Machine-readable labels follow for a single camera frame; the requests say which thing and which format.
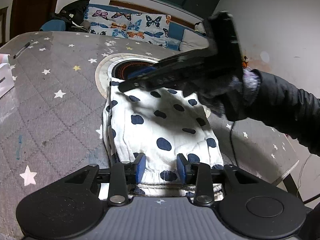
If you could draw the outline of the right black sleeve forearm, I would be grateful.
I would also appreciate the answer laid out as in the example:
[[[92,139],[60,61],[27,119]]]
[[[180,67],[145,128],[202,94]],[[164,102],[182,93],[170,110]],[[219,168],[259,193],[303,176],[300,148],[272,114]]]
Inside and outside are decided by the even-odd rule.
[[[273,74],[251,71],[259,80],[244,114],[263,122],[319,155],[319,98]]]

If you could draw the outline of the right gloved hand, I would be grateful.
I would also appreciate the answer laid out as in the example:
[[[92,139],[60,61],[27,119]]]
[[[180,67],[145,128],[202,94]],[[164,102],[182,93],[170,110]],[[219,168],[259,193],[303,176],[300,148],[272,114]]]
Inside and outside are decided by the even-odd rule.
[[[235,75],[213,81],[198,79],[183,83],[183,96],[193,93],[199,102],[218,117],[225,116],[229,121],[244,120],[248,117],[246,110],[257,97],[261,78],[249,70],[243,70],[242,78]]]

